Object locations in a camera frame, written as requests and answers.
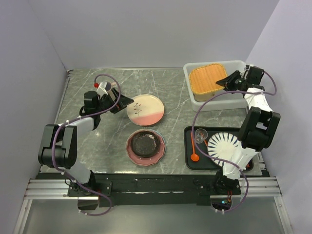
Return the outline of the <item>woven orange bamboo tray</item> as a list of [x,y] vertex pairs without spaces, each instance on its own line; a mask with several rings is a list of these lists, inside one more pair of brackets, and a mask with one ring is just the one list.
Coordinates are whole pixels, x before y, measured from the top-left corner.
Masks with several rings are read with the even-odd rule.
[[192,70],[189,75],[191,90],[196,95],[222,90],[223,87],[216,82],[227,76],[225,67],[220,63],[198,67]]

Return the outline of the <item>cream plate with red marks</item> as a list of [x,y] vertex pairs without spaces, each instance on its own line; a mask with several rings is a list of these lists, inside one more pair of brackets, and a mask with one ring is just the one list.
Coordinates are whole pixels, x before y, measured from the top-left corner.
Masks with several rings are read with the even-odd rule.
[[209,93],[200,93],[200,94],[194,93],[194,99],[197,102],[205,102],[219,93],[220,93],[220,90],[215,91],[215,92],[209,92]]

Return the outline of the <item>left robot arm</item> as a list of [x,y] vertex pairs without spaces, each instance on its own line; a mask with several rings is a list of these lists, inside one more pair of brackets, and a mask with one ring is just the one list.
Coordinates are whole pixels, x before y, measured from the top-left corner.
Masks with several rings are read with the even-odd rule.
[[111,88],[102,94],[88,91],[84,93],[83,101],[84,105],[76,119],[44,127],[38,161],[68,175],[84,195],[90,196],[96,192],[97,184],[94,173],[77,161],[78,137],[95,130],[100,124],[101,114],[108,111],[116,114],[134,103],[134,100]]

